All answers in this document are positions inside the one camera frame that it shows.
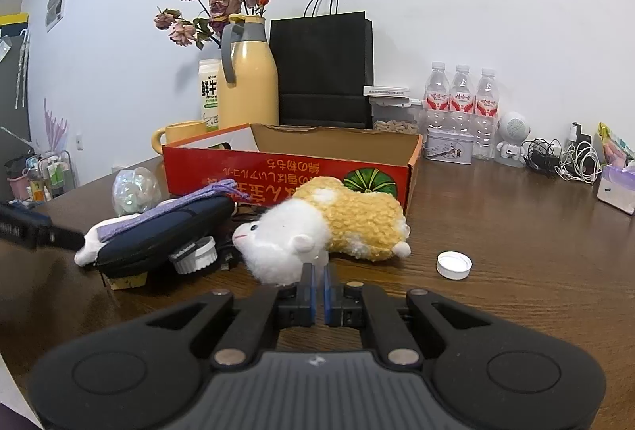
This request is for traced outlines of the white sock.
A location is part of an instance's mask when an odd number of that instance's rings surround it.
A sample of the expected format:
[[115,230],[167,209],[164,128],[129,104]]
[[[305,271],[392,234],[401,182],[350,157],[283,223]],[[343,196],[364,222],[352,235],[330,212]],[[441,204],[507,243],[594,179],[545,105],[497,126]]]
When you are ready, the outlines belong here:
[[84,235],[83,246],[75,253],[74,263],[85,268],[97,260],[99,251],[110,242],[124,225],[124,220],[106,219],[92,226]]

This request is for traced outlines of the white and yellow plush hamster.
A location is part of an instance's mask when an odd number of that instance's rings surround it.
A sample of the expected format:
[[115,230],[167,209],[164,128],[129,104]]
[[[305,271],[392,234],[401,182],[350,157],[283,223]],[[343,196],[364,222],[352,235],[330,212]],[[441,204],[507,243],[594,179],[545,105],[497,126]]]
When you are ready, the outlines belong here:
[[265,285],[300,280],[312,264],[322,275],[331,253],[383,261],[411,255],[410,227],[402,204],[381,191],[354,191],[338,178],[320,176],[233,231],[233,246]]

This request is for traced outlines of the navy zip pouch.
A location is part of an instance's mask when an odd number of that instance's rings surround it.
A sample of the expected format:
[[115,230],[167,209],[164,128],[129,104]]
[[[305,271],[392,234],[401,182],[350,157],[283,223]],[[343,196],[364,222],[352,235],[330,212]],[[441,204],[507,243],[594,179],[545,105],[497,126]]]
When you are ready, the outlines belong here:
[[166,266],[172,255],[213,234],[234,210],[235,201],[223,195],[170,210],[108,240],[95,267],[109,278],[120,278]]

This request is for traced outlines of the white ribbed round knob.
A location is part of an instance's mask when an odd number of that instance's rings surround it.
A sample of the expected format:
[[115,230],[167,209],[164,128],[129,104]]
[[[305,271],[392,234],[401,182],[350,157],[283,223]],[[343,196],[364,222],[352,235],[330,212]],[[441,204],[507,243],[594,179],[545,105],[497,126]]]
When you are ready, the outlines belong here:
[[217,260],[215,240],[212,236],[190,242],[169,256],[177,273],[192,274],[211,266]]

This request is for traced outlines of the iridescent glass ball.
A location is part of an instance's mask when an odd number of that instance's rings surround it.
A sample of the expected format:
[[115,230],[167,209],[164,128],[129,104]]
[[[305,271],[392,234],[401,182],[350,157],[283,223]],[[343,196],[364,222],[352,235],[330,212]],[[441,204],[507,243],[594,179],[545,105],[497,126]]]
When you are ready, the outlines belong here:
[[117,172],[112,186],[112,204],[117,216],[144,213],[161,200],[157,178],[144,166]]

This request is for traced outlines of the small white bottle cap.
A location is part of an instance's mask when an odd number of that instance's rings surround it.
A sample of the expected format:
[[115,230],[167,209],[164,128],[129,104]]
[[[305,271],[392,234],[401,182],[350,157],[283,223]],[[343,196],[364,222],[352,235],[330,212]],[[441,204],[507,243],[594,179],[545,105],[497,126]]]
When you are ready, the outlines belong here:
[[437,256],[437,272],[447,280],[463,281],[469,277],[473,261],[459,251],[443,251]]

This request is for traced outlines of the red cardboard box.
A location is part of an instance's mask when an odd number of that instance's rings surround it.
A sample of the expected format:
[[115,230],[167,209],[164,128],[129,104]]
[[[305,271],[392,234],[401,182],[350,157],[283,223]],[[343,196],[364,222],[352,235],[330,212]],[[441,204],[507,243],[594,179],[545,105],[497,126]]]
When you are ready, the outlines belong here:
[[241,125],[162,148],[167,187],[183,196],[232,179],[253,204],[270,207],[312,178],[384,192],[407,206],[423,148],[420,134],[334,127]]

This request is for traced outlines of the yellow ceramic mug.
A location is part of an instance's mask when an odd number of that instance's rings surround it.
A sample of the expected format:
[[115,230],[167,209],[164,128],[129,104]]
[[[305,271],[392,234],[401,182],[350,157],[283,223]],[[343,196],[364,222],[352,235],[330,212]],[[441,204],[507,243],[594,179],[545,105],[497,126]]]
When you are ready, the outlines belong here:
[[207,132],[208,126],[204,120],[188,120],[172,123],[166,127],[156,130],[151,137],[151,146],[158,155],[162,154],[162,146]]

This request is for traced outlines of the small decorated tin box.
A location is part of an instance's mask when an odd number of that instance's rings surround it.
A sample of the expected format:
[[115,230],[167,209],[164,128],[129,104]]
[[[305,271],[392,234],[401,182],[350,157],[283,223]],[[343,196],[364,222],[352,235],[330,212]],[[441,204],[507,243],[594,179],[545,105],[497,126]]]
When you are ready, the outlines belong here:
[[431,161],[470,166],[473,161],[473,136],[429,128],[426,131],[424,156]]

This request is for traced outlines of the clear snack container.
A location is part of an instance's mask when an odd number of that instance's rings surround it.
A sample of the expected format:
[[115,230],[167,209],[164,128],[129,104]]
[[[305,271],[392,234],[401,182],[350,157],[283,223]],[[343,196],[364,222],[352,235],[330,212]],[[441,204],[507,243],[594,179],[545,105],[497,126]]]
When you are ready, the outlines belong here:
[[372,129],[380,132],[418,134],[423,104],[410,96],[407,87],[364,87],[364,97],[371,107]]

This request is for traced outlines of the water bottle left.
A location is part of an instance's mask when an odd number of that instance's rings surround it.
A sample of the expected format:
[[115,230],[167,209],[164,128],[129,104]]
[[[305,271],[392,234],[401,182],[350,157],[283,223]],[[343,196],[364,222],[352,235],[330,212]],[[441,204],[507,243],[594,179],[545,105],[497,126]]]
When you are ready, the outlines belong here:
[[431,75],[425,85],[423,103],[425,107],[425,130],[441,129],[449,107],[449,83],[446,78],[446,65],[434,62]]

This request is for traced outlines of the water bottle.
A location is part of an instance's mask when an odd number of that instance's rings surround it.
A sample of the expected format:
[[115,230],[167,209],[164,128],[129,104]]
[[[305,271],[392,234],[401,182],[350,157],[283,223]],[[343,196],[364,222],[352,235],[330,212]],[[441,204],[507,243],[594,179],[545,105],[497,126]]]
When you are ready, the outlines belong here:
[[431,75],[425,85],[423,103],[425,107],[425,130],[441,129],[449,107],[449,83],[446,78],[446,65],[434,62]]
[[449,129],[462,134],[470,131],[470,119],[476,103],[469,72],[467,64],[458,64],[450,89]]
[[475,100],[473,158],[490,160],[493,158],[495,122],[499,107],[499,90],[494,70],[482,70]]

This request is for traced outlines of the yellow thermos jug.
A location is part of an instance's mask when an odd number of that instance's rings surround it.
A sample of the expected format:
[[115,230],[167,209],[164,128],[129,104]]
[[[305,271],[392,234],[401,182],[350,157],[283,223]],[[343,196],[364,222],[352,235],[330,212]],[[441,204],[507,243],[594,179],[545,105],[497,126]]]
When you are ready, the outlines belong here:
[[233,14],[222,33],[219,129],[279,124],[279,81],[262,16]]

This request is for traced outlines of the water bottle middle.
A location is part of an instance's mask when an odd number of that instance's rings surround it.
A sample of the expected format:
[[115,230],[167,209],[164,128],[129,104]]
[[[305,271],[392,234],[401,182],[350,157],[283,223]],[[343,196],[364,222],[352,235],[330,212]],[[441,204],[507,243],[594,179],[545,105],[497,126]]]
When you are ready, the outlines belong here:
[[470,119],[476,103],[469,72],[467,64],[458,64],[450,89],[449,129],[462,134],[470,131]]

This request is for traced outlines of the water bottle right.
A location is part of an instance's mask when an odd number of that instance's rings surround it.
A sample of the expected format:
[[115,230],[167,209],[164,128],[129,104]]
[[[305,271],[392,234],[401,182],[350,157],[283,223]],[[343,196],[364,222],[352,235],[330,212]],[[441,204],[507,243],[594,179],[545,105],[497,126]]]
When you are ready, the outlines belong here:
[[495,122],[499,107],[499,90],[494,70],[482,70],[475,100],[473,158],[490,160],[493,158]]

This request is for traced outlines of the white milk carton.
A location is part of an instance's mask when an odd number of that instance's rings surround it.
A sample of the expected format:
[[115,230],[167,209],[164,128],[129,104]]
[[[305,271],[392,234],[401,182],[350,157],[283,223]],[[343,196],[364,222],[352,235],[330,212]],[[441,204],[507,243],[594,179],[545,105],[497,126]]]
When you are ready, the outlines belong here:
[[219,96],[217,77],[221,60],[202,59],[198,66],[198,81],[201,94],[201,118],[210,130],[219,129]]

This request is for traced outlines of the black paper shopping bag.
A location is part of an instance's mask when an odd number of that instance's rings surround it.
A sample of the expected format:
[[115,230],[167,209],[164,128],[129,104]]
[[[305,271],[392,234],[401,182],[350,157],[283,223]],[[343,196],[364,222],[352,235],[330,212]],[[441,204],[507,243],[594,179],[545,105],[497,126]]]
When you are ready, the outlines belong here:
[[372,126],[364,96],[373,84],[372,21],[338,8],[339,0],[310,0],[300,17],[270,25],[282,126]]

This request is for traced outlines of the white robot toy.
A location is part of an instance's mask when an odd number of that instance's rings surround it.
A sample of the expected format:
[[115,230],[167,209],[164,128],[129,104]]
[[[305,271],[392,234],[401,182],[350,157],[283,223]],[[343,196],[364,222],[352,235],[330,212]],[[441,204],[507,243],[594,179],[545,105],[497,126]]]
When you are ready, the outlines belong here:
[[531,133],[531,126],[520,113],[508,112],[498,121],[498,143],[494,161],[510,168],[524,168],[526,152],[523,143]]

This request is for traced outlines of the purple tissue pack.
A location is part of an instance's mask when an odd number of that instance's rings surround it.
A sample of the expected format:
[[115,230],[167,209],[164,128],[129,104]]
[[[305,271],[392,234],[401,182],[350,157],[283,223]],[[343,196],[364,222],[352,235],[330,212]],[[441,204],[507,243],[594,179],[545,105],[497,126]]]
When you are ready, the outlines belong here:
[[600,176],[596,196],[600,201],[633,216],[635,210],[634,169],[606,166]]

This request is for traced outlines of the colourful snack packet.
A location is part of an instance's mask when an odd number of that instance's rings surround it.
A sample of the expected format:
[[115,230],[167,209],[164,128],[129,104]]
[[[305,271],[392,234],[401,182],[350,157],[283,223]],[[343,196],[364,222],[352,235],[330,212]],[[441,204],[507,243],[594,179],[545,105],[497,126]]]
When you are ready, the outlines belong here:
[[598,124],[597,134],[602,144],[604,160],[608,166],[618,169],[633,169],[634,167],[634,151],[629,148],[625,140],[612,131],[606,123]]

